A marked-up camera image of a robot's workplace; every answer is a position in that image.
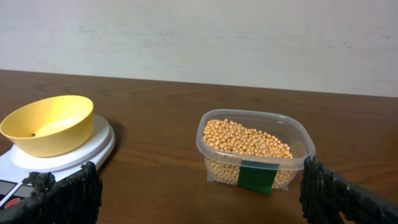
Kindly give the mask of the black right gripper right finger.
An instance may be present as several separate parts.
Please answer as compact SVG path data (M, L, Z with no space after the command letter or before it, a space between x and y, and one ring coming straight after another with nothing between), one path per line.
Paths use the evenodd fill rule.
M397 224L397 204L351 182L308 156L299 202L308 223Z

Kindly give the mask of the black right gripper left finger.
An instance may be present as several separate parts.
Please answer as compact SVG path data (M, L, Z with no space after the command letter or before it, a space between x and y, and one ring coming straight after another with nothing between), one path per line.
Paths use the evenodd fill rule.
M51 172L30 172L22 183L32 185L32 192L1 210L1 224L96 223L103 183L93 162L59 181Z

